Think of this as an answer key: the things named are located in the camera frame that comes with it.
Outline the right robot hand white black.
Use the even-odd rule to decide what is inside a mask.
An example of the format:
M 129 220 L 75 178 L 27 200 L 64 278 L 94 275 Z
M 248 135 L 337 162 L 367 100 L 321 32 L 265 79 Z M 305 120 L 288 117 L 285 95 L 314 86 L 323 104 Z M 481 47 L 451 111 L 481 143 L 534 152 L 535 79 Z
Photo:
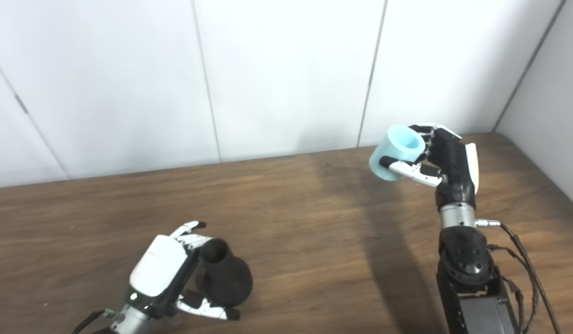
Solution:
M 406 177 L 434 187 L 439 210 L 452 203 L 477 207 L 477 148 L 439 123 L 390 127 L 369 167 L 383 180 Z

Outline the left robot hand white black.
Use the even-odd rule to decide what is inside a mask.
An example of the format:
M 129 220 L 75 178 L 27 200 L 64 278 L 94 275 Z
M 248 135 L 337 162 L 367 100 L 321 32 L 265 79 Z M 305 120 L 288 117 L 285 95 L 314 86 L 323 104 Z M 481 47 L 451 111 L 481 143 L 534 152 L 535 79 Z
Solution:
M 130 273 L 125 308 L 135 309 L 147 319 L 174 317 L 179 311 L 223 321 L 240 319 L 237 309 L 191 290 L 183 293 L 199 264 L 200 249 L 211 240 L 193 231 L 205 227 L 206 222 L 191 221 L 153 239 Z

